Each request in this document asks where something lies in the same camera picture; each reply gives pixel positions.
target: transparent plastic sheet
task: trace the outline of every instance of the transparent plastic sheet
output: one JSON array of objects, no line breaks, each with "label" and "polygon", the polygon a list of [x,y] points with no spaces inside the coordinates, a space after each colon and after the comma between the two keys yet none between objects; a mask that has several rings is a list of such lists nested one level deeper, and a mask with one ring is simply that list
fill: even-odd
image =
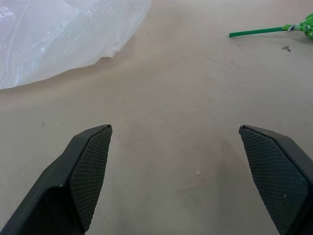
[{"label": "transparent plastic sheet", "polygon": [[0,89],[113,57],[152,0],[0,1]]}]

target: green toy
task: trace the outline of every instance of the green toy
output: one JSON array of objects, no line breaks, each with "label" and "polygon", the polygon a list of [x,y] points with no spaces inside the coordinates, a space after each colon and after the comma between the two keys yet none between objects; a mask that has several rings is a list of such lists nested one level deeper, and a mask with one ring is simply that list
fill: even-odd
[{"label": "green toy", "polygon": [[235,37],[235,36],[242,36],[242,35],[250,35],[250,34],[257,34],[257,33],[271,33],[271,32],[279,32],[279,31],[287,31],[287,32],[293,32],[293,31],[301,31],[304,32],[304,34],[313,39],[313,13],[311,13],[307,18],[305,18],[305,21],[298,23],[298,24],[287,24],[283,27],[278,28],[265,28],[265,29],[258,29],[258,30],[252,30],[252,31],[244,31],[244,32],[235,32],[230,33],[229,37]]}]

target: gray floor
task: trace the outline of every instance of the gray floor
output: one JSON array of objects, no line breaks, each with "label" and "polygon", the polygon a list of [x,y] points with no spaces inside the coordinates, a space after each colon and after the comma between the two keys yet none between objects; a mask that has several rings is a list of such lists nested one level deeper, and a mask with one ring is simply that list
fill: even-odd
[{"label": "gray floor", "polygon": [[297,23],[312,9],[310,0],[155,0],[114,59],[0,91],[0,227],[73,135],[110,123],[89,235],[277,235],[238,125],[312,153],[312,41],[227,34]]}]

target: debris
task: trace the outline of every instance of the debris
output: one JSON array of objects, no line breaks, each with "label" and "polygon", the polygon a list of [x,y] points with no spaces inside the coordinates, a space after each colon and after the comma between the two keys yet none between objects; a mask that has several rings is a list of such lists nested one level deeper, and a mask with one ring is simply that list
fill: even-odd
[{"label": "debris", "polygon": [[282,50],[286,49],[287,51],[291,52],[291,50],[289,49],[289,46],[283,47]]},{"label": "debris", "polygon": [[240,44],[238,44],[238,46],[239,46],[239,49],[241,49],[245,54],[252,56],[249,52],[247,52],[244,48],[242,48]]}]

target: green stick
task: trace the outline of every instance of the green stick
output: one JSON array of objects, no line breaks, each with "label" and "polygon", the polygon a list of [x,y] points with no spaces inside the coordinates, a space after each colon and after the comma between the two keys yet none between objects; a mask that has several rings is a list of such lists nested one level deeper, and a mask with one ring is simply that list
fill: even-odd
[{"label": "green stick", "polygon": [[271,33],[271,32],[279,32],[283,31],[282,27],[278,28],[265,28],[265,29],[258,29],[258,30],[251,30],[251,31],[243,31],[243,32],[235,32],[230,33],[229,37],[236,37],[236,36],[243,36],[243,35],[250,35],[250,34],[257,34],[257,33]]}]

